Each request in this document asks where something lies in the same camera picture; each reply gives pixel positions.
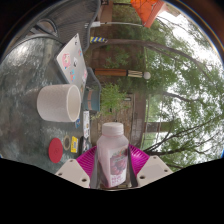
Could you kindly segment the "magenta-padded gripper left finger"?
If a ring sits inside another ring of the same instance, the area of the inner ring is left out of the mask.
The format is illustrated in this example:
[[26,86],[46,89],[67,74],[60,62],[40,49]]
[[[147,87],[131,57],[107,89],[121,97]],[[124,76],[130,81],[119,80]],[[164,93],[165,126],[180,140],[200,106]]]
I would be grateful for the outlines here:
[[96,147],[87,150],[77,159],[68,159],[55,175],[83,188],[96,189],[98,185]]

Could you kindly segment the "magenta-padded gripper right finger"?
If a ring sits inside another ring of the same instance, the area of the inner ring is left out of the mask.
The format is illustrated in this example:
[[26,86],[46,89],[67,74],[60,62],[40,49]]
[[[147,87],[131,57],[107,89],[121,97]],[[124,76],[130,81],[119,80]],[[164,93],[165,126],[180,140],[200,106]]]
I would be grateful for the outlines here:
[[129,153],[133,187],[143,187],[173,173],[156,155],[149,156],[133,145],[129,146]]

